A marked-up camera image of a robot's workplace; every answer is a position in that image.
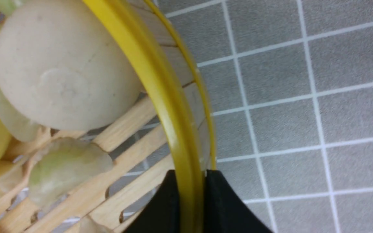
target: gray tile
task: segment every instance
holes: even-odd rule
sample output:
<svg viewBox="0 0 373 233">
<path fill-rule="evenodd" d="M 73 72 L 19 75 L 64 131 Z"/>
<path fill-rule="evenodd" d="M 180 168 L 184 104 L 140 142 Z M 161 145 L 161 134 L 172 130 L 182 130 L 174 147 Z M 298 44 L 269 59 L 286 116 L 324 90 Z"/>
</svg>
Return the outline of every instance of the gray tile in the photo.
<svg viewBox="0 0 373 233">
<path fill-rule="evenodd" d="M 319 144 L 312 99 L 250 111 L 260 152 Z"/>
<path fill-rule="evenodd" d="M 320 150 L 261 158 L 270 196 L 327 192 Z"/>
<path fill-rule="evenodd" d="M 119 192 L 122 190 L 125 186 L 130 184 L 132 181 L 134 181 L 138 176 L 123 176 L 120 177 L 119 180 L 117 180 L 115 183 L 113 183 L 109 187 L 109 196 L 115 195 L 115 193 Z"/>
<path fill-rule="evenodd" d="M 373 21 L 373 0 L 302 0 L 308 35 Z"/>
<path fill-rule="evenodd" d="M 271 229 L 270 215 L 268 214 L 267 204 L 263 203 L 250 203 L 247 207 L 253 212 L 255 216 L 267 227 Z"/>
<path fill-rule="evenodd" d="M 158 0 L 158 4 L 162 12 L 169 13 L 201 3 L 206 3 L 207 1 L 209 0 Z"/>
<path fill-rule="evenodd" d="M 279 232 L 335 232 L 332 209 L 328 197 L 287 200 L 272 202 L 272 204 Z"/>
<path fill-rule="evenodd" d="M 221 4 L 169 19 L 185 41 L 196 62 L 231 55 Z"/>
<path fill-rule="evenodd" d="M 148 192 L 145 196 L 141 197 L 135 203 L 126 208 L 125 212 L 138 212 L 139 210 L 141 210 L 141 208 L 144 208 L 149 203 L 152 197 L 153 195 L 151 194 L 151 192 Z"/>
<path fill-rule="evenodd" d="M 373 142 L 327 149 L 333 188 L 373 187 Z"/>
<path fill-rule="evenodd" d="M 373 192 L 336 196 L 343 233 L 373 232 Z"/>
<path fill-rule="evenodd" d="M 119 155 L 129 149 L 134 143 L 136 142 L 135 138 L 132 136 L 124 141 L 118 148 L 116 148 L 113 152 L 110 153 L 110 157 L 115 160 Z M 136 165 L 130 172 L 140 172 L 144 171 L 145 168 L 143 167 L 142 163 Z"/>
<path fill-rule="evenodd" d="M 152 167 L 157 162 L 161 161 L 166 155 L 169 155 L 169 153 L 170 150 L 168 144 L 161 146 L 146 159 L 148 161 L 149 167 Z"/>
<path fill-rule="evenodd" d="M 373 82 L 373 27 L 309 42 L 317 91 Z"/>
<path fill-rule="evenodd" d="M 217 133 L 217 157 L 228 158 L 254 153 L 244 112 L 214 117 Z"/>
<path fill-rule="evenodd" d="M 152 118 L 152 120 L 149 121 L 146 125 L 156 124 L 156 123 L 160 123 L 158 116 L 155 116 L 154 118 Z"/>
<path fill-rule="evenodd" d="M 211 99 L 213 111 L 243 106 L 233 61 L 220 62 L 200 68 Z"/>
<path fill-rule="evenodd" d="M 243 57 L 240 67 L 250 105 L 311 92 L 302 44 Z"/>
<path fill-rule="evenodd" d="M 318 100 L 326 142 L 373 137 L 373 87 Z"/>
<path fill-rule="evenodd" d="M 130 184 L 132 181 L 134 181 L 139 176 L 124 176 L 121 177 L 119 180 L 117 180 L 115 183 L 113 183 L 109 188 L 109 196 L 113 196 L 120 190 L 122 190 L 125 186 Z M 142 207 L 144 207 L 152 198 L 152 194 L 149 192 L 143 197 L 141 197 L 139 200 L 131 204 L 126 208 L 125 211 L 127 212 L 137 212 Z"/>
<path fill-rule="evenodd" d="M 237 52 L 302 37 L 296 1 L 227 1 Z"/>
<path fill-rule="evenodd" d="M 242 200 L 264 198 L 255 159 L 219 162 L 217 169 Z"/>
</svg>

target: wooden basket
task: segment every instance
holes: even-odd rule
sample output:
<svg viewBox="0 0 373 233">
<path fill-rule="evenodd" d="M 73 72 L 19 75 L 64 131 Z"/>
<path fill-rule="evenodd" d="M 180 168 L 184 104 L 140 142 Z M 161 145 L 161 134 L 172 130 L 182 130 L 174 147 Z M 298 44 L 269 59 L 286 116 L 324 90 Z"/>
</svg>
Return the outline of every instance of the wooden basket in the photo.
<svg viewBox="0 0 373 233">
<path fill-rule="evenodd" d="M 204 171 L 215 168 L 216 147 L 208 96 L 195 62 L 171 23 L 149 0 L 83 1 L 120 45 L 148 93 L 93 142 L 112 152 L 156 115 L 161 124 L 118 156 L 111 171 L 74 189 L 41 219 L 35 219 L 39 208 L 28 198 L 10 208 L 27 186 L 34 165 L 32 155 L 53 139 L 78 139 L 87 132 L 58 131 L 52 135 L 45 128 L 31 143 L 10 145 L 6 158 L 31 155 L 31 159 L 24 165 L 21 184 L 0 199 L 0 232 L 51 232 L 67 218 L 85 216 L 122 232 L 139 212 L 120 222 L 121 212 L 157 187 L 171 169 L 175 169 L 181 199 L 181 231 L 201 232 Z M 166 143 L 171 154 L 107 197 L 115 181 Z M 77 222 L 67 232 L 79 232 L 79 227 Z"/>
</svg>

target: white grid line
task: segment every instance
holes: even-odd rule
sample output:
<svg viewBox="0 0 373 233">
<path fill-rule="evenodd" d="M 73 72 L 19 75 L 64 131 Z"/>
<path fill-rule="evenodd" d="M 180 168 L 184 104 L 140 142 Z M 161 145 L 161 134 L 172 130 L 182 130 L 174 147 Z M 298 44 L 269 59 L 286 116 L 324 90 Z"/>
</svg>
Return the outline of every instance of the white grid line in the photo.
<svg viewBox="0 0 373 233">
<path fill-rule="evenodd" d="M 360 189 L 345 189 L 345 190 L 338 190 L 333 191 L 333 195 L 340 196 L 340 195 L 350 195 L 350 194 L 362 194 L 362 193 L 371 193 L 373 192 L 373 187 L 369 188 L 360 188 Z M 320 192 L 320 193 L 312 193 L 312 194 L 303 194 L 303 195 L 292 195 L 292 196 L 277 196 L 271 197 L 269 200 L 271 202 L 280 202 L 280 201 L 290 201 L 290 200 L 301 200 L 301 199 L 310 199 L 310 198 L 318 198 L 318 197 L 327 197 L 330 196 L 330 192 Z M 245 204 L 251 203 L 263 203 L 267 202 L 267 199 L 248 199 L 243 201 Z"/>
<path fill-rule="evenodd" d="M 221 5 L 222 5 L 222 10 L 224 12 L 225 24 L 226 24 L 226 27 L 227 27 L 228 38 L 230 40 L 230 46 L 231 46 L 232 56 L 233 56 L 233 60 L 234 60 L 235 72 L 236 72 L 236 75 L 237 75 L 238 85 L 240 87 L 241 98 L 243 100 L 244 112 L 245 112 L 245 115 L 246 115 L 247 125 L 248 125 L 249 132 L 250 132 L 251 142 L 252 142 L 252 145 L 253 145 L 254 153 L 258 154 L 258 146 L 257 146 L 257 142 L 256 142 L 256 135 L 254 133 L 253 122 L 251 121 L 250 111 L 247 107 L 247 98 L 246 98 L 244 84 L 243 84 L 243 77 L 241 76 L 240 64 L 238 63 L 237 51 L 235 49 L 235 41 L 234 41 L 234 35 L 233 35 L 233 32 L 232 32 L 230 16 L 229 16 L 229 13 L 228 13 L 228 7 L 227 7 L 227 4 L 225 2 L 222 2 Z M 263 167 L 262 167 L 260 158 L 256 158 L 255 163 L 256 163 L 256 166 L 257 166 L 257 169 L 258 169 L 260 181 L 262 183 L 263 193 L 264 193 L 265 198 L 267 199 L 267 209 L 268 209 L 268 215 L 270 216 L 271 227 L 272 227 L 274 232 L 277 232 L 278 231 L 277 223 L 276 223 L 276 219 L 274 217 L 273 207 L 271 205 L 271 202 L 268 200 L 268 198 L 269 198 L 268 185 L 267 185 L 267 182 L 266 182 L 266 179 L 265 179 L 265 175 L 264 175 L 264 172 L 263 172 Z"/>
<path fill-rule="evenodd" d="M 185 14 L 185 13 L 197 10 L 197 9 L 206 8 L 207 6 L 212 6 L 212 5 L 215 5 L 215 4 L 219 4 L 223 1 L 224 0 L 208 1 L 206 3 L 201 3 L 201 4 L 198 4 L 198 5 L 195 5 L 195 6 L 190 6 L 190 7 L 184 8 L 184 9 L 180 9 L 180 10 L 177 10 L 177 11 L 174 11 L 174 12 L 167 13 L 167 14 L 165 14 L 165 16 L 166 16 L 166 18 L 170 18 L 170 17 L 182 15 L 182 14 Z"/>
<path fill-rule="evenodd" d="M 309 44 L 307 40 L 307 32 L 306 32 L 306 24 L 305 24 L 305 18 L 303 13 L 303 6 L 302 6 L 302 0 L 296 0 L 298 12 L 299 12 L 299 18 L 300 18 L 300 27 L 302 30 L 302 37 L 304 39 L 303 41 L 303 47 L 305 48 L 305 57 L 306 57 L 306 63 L 308 66 L 308 74 L 309 74 L 309 81 L 311 85 L 311 91 L 313 95 L 313 107 L 315 111 L 315 117 L 316 117 L 316 124 L 317 124 L 317 131 L 319 133 L 319 141 L 322 151 L 322 157 L 323 157 L 323 164 L 324 164 L 324 170 L 326 175 L 326 182 L 327 187 L 329 189 L 330 193 L 330 205 L 332 208 L 332 214 L 333 214 L 333 221 L 335 224 L 335 230 L 336 233 L 340 233 L 340 225 L 339 225 L 339 217 L 338 212 L 336 208 L 336 201 L 335 197 L 333 195 L 333 185 L 332 185 L 332 177 L 330 174 L 330 168 L 329 168 L 329 161 L 327 158 L 327 152 L 326 152 L 326 146 L 325 146 L 325 140 L 324 140 L 324 133 L 323 133 L 323 126 L 322 126 L 322 120 L 320 117 L 320 110 L 319 110 L 319 101 L 317 100 L 317 94 L 316 94 L 316 84 L 315 84 L 315 78 L 313 74 L 313 68 L 312 68 L 312 59 L 311 59 L 311 53 L 309 50 Z"/>
<path fill-rule="evenodd" d="M 369 88 L 369 87 L 373 87 L 373 82 L 354 85 L 354 86 L 349 86 L 349 87 L 342 87 L 342 88 L 337 88 L 337 89 L 328 90 L 328 91 L 322 91 L 322 92 L 316 93 L 316 96 L 321 97 L 321 96 L 326 96 L 326 95 L 330 95 L 330 94 L 338 94 L 338 93 L 343 93 L 343 92 L 355 91 L 355 90 L 360 90 L 360 89 Z M 261 108 L 261 107 L 268 107 L 268 106 L 290 103 L 290 102 L 294 102 L 294 101 L 298 101 L 298 100 L 311 99 L 311 98 L 313 98 L 313 94 L 304 94 L 304 95 L 300 95 L 300 96 L 290 97 L 290 98 L 286 98 L 286 99 L 274 100 L 274 101 L 265 102 L 265 103 L 261 103 L 261 104 L 248 105 L 247 108 L 248 109 L 257 109 L 257 108 Z M 233 112 L 241 112 L 241 111 L 244 111 L 245 109 L 246 109 L 245 107 L 238 107 L 238 108 L 222 110 L 222 111 L 214 112 L 213 116 L 219 116 L 219 115 L 229 114 L 229 113 L 233 113 Z"/>
<path fill-rule="evenodd" d="M 335 30 L 335 31 L 329 31 L 329 32 L 325 32 L 325 33 L 321 33 L 321 34 L 317 34 L 317 35 L 313 35 L 313 36 L 306 36 L 305 39 L 300 38 L 300 39 L 295 39 L 295 40 L 292 40 L 292 41 L 286 41 L 286 42 L 279 43 L 279 44 L 273 44 L 273 45 L 265 46 L 265 47 L 262 47 L 262 48 L 237 53 L 236 56 L 238 58 L 241 58 L 241 57 L 245 57 L 245 56 L 254 55 L 254 54 L 257 54 L 257 53 L 263 53 L 263 52 L 267 52 L 267 51 L 270 51 L 270 50 L 283 48 L 283 47 L 294 45 L 294 44 L 300 44 L 300 43 L 303 43 L 305 40 L 312 41 L 312 40 L 316 40 L 316 39 L 322 39 L 322 38 L 325 38 L 325 37 L 336 36 L 336 35 L 339 35 L 339 34 L 351 32 L 351 31 L 356 31 L 356 30 L 360 30 L 360 29 L 365 29 L 365 28 L 369 28 L 369 27 L 373 27 L 373 22 L 369 22 L 369 23 L 365 23 L 365 24 L 361 24 L 361 25 L 356 25 L 356 26 L 348 27 L 348 28 L 342 28 L 342 29 L 338 29 L 338 30 Z M 221 58 L 217 58 L 217 59 L 213 59 L 213 60 L 209 60 L 209 61 L 199 62 L 197 65 L 198 65 L 198 67 L 203 67 L 203 66 L 206 66 L 206 65 L 214 65 L 214 64 L 217 64 L 219 62 L 229 61 L 229 60 L 232 60 L 232 59 L 234 59 L 234 56 L 225 56 L 225 57 L 221 57 Z"/>
<path fill-rule="evenodd" d="M 333 148 L 333 147 L 340 147 L 340 146 L 352 146 L 352 145 L 358 145 L 363 143 L 371 143 L 373 142 L 373 137 L 371 138 L 365 138 L 365 139 L 355 139 L 355 140 L 349 140 L 349 141 L 341 141 L 341 142 L 335 142 L 335 143 L 328 143 L 324 146 L 326 148 Z M 291 154 L 295 152 L 305 152 L 310 150 L 320 150 L 322 148 L 321 145 L 315 145 L 315 146 L 306 146 L 306 147 L 299 147 L 299 148 L 292 148 L 292 149 L 286 149 L 286 150 L 276 150 L 276 151 L 269 151 L 269 152 L 261 152 L 259 154 L 253 154 L 253 155 L 240 155 L 240 156 L 234 156 L 229 158 L 220 158 L 217 160 L 217 162 L 231 162 L 231 161 L 239 161 L 239 160 L 245 160 L 245 159 L 253 159 L 256 157 L 267 157 L 267 156 L 275 156 L 275 155 L 285 155 L 285 154 Z"/>
</svg>

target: wooden stick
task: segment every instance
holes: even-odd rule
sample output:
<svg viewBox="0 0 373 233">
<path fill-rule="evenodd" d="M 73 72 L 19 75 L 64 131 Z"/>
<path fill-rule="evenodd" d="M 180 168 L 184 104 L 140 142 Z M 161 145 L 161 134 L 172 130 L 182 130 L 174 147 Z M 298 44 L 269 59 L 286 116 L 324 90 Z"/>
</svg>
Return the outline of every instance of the wooden stick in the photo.
<svg viewBox="0 0 373 233">
<path fill-rule="evenodd" d="M 81 218 L 85 216 L 105 201 L 105 192 L 110 185 L 165 143 L 165 132 L 162 126 L 158 126 L 121 154 L 114 161 L 114 167 L 111 171 L 100 174 L 79 186 L 64 202 L 60 203 L 43 219 L 37 221 L 25 232 L 50 232 L 68 217 L 76 216 Z M 21 230 L 23 229 L 10 229 L 10 232 L 19 232 Z"/>
<path fill-rule="evenodd" d="M 136 103 L 136 105 L 133 106 L 125 115 L 103 131 L 95 141 L 100 141 L 99 143 L 103 146 L 103 149 L 106 149 L 106 151 L 112 151 L 154 118 L 155 115 L 156 112 L 150 98 L 145 97 Z M 84 133 L 84 131 L 73 131 L 69 133 L 59 131 L 53 139 L 71 135 L 79 138 Z M 34 165 L 32 161 L 27 163 L 27 169 L 29 170 L 27 172 L 27 179 L 22 183 L 19 191 L 26 187 L 28 183 L 28 176 L 32 168 L 31 164 Z M 5 197 L 5 199 L 9 199 L 9 202 L 4 199 L 4 205 L 0 206 L 0 215 L 10 206 L 11 199 L 14 198 L 17 193 L 18 192 L 14 195 Z M 24 203 L 20 203 L 16 208 L 6 213 L 6 215 L 0 220 L 0 230 L 6 229 L 9 230 L 9 232 L 21 232 L 30 225 L 29 219 L 38 208 L 30 201 L 23 202 Z"/>
<path fill-rule="evenodd" d="M 171 155 L 167 155 L 149 170 L 125 186 L 122 190 L 103 202 L 89 216 L 98 224 L 110 229 L 118 227 L 119 214 L 131 204 L 160 185 L 168 170 L 174 169 Z"/>
</svg>

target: wooden slat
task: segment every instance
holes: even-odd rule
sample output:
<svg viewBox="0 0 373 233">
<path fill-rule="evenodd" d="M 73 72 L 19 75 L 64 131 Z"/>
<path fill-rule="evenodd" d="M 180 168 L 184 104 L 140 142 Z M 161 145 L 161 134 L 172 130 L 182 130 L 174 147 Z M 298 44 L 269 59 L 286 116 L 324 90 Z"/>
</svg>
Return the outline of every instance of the wooden slat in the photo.
<svg viewBox="0 0 373 233">
<path fill-rule="evenodd" d="M 163 46 L 176 46 L 176 42 L 166 29 L 165 25 L 160 21 L 157 15 L 144 9 L 133 7 L 138 15 L 143 19 L 148 29 L 152 32 L 155 39 Z"/>
<path fill-rule="evenodd" d="M 110 185 L 165 143 L 166 135 L 162 126 L 158 126 L 121 154 L 114 161 L 114 167 L 111 171 L 100 174 L 79 186 L 64 202 L 60 203 L 55 209 L 33 224 L 25 232 L 50 232 L 68 217 L 85 216 L 105 200 L 105 192 Z M 22 229 L 17 229 L 12 232 L 21 231 L 27 226 L 22 227 Z"/>
<path fill-rule="evenodd" d="M 118 227 L 119 221 L 117 219 L 120 213 L 156 186 L 160 185 L 167 171 L 171 169 L 174 169 L 174 164 L 171 155 L 167 155 L 122 190 L 91 211 L 88 216 L 98 224 L 110 229 Z M 79 223 L 75 224 L 72 228 L 67 233 L 79 228 Z"/>
<path fill-rule="evenodd" d="M 134 213 L 132 216 L 130 216 L 128 219 L 126 219 L 123 223 L 119 224 L 118 227 L 116 227 L 115 229 L 113 229 L 113 232 L 114 233 L 122 233 L 124 230 L 126 230 L 127 227 L 130 226 L 130 224 L 132 224 L 136 218 L 139 216 L 139 214 L 142 213 L 142 210 L 139 210 L 138 212 Z"/>
<path fill-rule="evenodd" d="M 144 99 L 136 103 L 136 105 L 133 106 L 126 114 L 124 114 L 121 118 L 115 121 L 106 130 L 104 130 L 94 141 L 97 142 L 105 151 L 112 151 L 117 146 L 122 144 L 126 139 L 132 136 L 142 126 L 148 123 L 152 118 L 154 118 L 155 115 L 156 112 L 154 110 L 151 99 L 149 97 L 145 97 Z M 80 137 L 84 133 L 84 131 L 80 131 L 79 133 L 71 132 L 71 134 L 76 137 Z M 70 136 L 70 134 L 67 134 L 64 131 L 59 131 L 53 138 L 64 136 Z M 27 183 L 28 179 L 26 182 L 22 183 L 21 189 L 23 189 L 27 185 Z M 37 211 L 38 208 L 36 208 L 36 206 L 30 205 L 28 202 L 20 205 L 21 207 L 17 206 L 0 220 L 0 229 L 4 229 L 6 225 L 12 225 L 11 222 L 14 222 L 16 224 L 15 229 L 10 230 L 12 232 L 21 232 L 29 226 L 29 218 L 35 211 Z M 0 214 L 2 214 L 8 207 L 9 205 L 4 209 L 0 207 Z"/>
<path fill-rule="evenodd" d="M 147 11 L 152 12 L 152 9 L 145 3 L 144 0 L 127 0 L 132 6 L 139 7 L 140 9 L 144 9 Z"/>
<path fill-rule="evenodd" d="M 196 127 L 198 128 L 206 117 L 204 103 L 201 99 L 201 93 L 199 92 L 196 83 L 192 83 L 184 87 L 184 92 L 192 114 L 194 115 Z"/>
<path fill-rule="evenodd" d="M 59 131 L 53 138 L 56 138 L 58 136 L 70 136 L 79 138 L 85 134 L 84 131 L 80 131 L 80 133 L 77 133 L 76 131 Z M 51 137 L 44 137 L 45 142 L 41 142 L 42 145 L 47 144 L 52 138 Z M 11 191 L 6 193 L 2 198 L 0 198 L 0 215 L 3 214 L 10 206 L 11 206 L 11 200 L 13 200 L 19 192 L 21 192 L 22 189 L 24 189 L 28 184 L 28 178 L 31 173 L 31 169 L 34 166 L 34 159 L 31 157 L 23 166 L 23 178 L 22 181 Z"/>
<path fill-rule="evenodd" d="M 155 108 L 151 99 L 147 96 L 107 127 L 93 142 L 105 151 L 112 152 L 155 116 Z"/>
<path fill-rule="evenodd" d="M 165 52 L 172 68 L 175 70 L 176 76 L 181 82 L 181 86 L 192 83 L 194 81 L 194 75 L 192 74 L 181 50 L 179 50 L 178 47 L 161 46 L 161 48 Z"/>
</svg>

